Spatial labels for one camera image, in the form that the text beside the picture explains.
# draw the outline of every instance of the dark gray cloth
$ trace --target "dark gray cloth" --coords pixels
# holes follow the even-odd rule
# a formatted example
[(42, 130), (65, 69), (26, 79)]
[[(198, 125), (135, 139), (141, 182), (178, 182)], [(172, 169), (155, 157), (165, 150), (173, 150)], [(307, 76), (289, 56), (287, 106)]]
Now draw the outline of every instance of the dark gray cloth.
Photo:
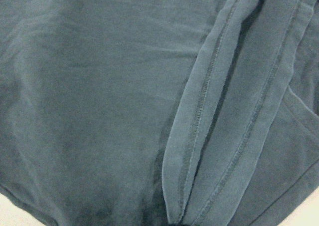
[(276, 226), (319, 186), (318, 0), (0, 0), (0, 193), (47, 226)]

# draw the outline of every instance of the clothing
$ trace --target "clothing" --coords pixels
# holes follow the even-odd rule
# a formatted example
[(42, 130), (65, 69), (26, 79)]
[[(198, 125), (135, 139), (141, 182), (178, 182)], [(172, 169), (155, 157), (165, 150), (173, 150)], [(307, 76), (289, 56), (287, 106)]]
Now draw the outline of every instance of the clothing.
[(276, 226), (319, 186), (318, 0), (0, 0), (0, 193), (47, 226)]

